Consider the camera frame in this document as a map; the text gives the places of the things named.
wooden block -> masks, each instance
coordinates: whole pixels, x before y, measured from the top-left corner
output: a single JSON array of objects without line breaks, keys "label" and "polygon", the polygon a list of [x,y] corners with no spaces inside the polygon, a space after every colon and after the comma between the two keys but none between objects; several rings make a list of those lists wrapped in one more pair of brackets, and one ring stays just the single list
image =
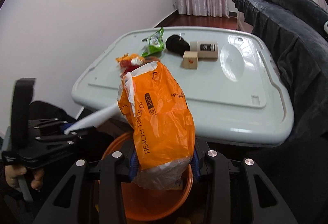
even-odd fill
[{"label": "wooden block", "polygon": [[198,53],[193,51],[185,51],[183,55],[183,68],[197,69],[198,66]]}]

orange tissue package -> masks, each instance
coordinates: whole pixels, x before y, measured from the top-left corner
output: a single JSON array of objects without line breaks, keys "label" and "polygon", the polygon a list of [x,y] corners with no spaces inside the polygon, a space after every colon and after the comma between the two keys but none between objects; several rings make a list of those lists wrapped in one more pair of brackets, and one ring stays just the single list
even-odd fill
[{"label": "orange tissue package", "polygon": [[195,145],[194,121],[178,83],[162,63],[153,61],[123,77],[118,105],[134,128],[140,163],[134,182],[153,190],[174,187]]}]

plastic storage box lid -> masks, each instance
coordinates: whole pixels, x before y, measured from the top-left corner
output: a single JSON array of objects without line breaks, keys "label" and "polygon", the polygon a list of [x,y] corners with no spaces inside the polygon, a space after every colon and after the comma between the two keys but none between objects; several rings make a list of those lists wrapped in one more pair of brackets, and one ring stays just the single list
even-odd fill
[{"label": "plastic storage box lid", "polygon": [[[126,53],[141,55],[142,39],[156,31],[131,32],[112,43],[74,84],[74,101],[92,109],[115,103],[121,83],[115,58]],[[160,57],[184,91],[197,136],[249,146],[275,146],[286,140],[294,112],[261,39],[227,29],[167,27],[164,41],[173,34],[181,34],[187,42],[218,42],[219,58],[199,59],[197,70],[182,68],[182,57],[166,49]]]}]

wooden floor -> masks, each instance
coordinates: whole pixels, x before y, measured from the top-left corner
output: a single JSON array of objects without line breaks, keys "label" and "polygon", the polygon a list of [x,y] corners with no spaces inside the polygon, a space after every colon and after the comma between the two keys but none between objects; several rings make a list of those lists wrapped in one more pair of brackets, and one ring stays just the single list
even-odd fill
[{"label": "wooden floor", "polygon": [[179,15],[176,11],[156,27],[171,26],[200,26],[236,30],[237,18]]}]

green plastic package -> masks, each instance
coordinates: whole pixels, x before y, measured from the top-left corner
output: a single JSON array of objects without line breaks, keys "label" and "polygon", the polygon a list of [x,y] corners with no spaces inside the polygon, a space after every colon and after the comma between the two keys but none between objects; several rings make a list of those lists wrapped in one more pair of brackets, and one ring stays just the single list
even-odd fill
[{"label": "green plastic package", "polygon": [[151,56],[164,50],[163,33],[164,28],[162,27],[153,35],[142,40],[143,42],[146,42],[146,49],[142,54],[143,57]]}]

